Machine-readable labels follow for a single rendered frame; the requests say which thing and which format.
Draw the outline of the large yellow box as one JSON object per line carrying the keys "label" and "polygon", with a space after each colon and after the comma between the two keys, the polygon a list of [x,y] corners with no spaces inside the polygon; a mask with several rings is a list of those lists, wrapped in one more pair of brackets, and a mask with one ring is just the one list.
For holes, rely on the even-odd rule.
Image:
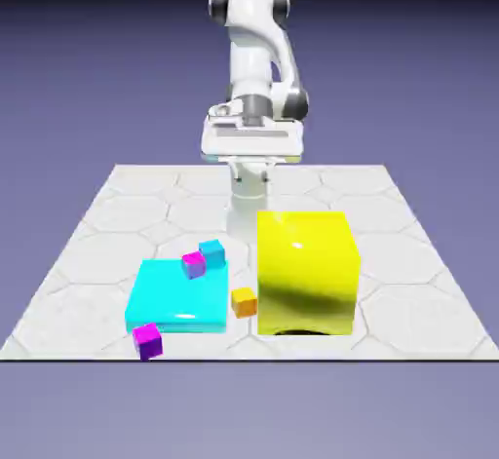
{"label": "large yellow box", "polygon": [[259,212],[257,333],[350,335],[360,273],[360,252],[344,212]]}

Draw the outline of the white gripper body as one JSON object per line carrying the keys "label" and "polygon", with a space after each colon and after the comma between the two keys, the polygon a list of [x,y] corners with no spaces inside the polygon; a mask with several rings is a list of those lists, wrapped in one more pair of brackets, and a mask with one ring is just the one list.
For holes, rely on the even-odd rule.
{"label": "white gripper body", "polygon": [[202,155],[210,161],[297,163],[304,151],[303,125],[263,118],[263,125],[244,126],[241,116],[207,116]]}

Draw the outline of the small magenta cube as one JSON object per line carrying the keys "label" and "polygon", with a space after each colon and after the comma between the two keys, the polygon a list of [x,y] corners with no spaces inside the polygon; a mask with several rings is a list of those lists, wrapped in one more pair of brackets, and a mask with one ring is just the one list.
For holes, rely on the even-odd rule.
{"label": "small magenta cube", "polygon": [[163,354],[162,336],[155,324],[135,327],[132,335],[134,347],[142,361],[147,361]]}
{"label": "small magenta cube", "polygon": [[189,280],[197,279],[206,274],[207,263],[203,254],[197,250],[181,256],[182,270]]}

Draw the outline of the small blue cube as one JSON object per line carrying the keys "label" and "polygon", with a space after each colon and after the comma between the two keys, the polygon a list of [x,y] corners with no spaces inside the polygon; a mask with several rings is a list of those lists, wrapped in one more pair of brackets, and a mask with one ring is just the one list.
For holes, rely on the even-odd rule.
{"label": "small blue cube", "polygon": [[221,268],[226,263],[225,248],[218,239],[201,242],[198,251],[205,258],[208,269]]}

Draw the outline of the large cyan box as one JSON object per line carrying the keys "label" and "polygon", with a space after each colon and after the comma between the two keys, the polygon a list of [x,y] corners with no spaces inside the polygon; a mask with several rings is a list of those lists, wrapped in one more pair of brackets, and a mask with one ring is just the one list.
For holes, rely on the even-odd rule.
{"label": "large cyan box", "polygon": [[178,259],[148,259],[136,275],[125,325],[128,332],[154,324],[160,332],[220,333],[227,310],[227,265],[189,279]]}

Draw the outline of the small orange cube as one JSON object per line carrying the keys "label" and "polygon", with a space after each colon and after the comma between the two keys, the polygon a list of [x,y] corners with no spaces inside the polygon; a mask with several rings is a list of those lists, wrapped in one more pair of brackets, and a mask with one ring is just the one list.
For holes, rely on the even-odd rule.
{"label": "small orange cube", "polygon": [[257,296],[251,287],[239,287],[231,291],[231,306],[238,319],[257,313]]}

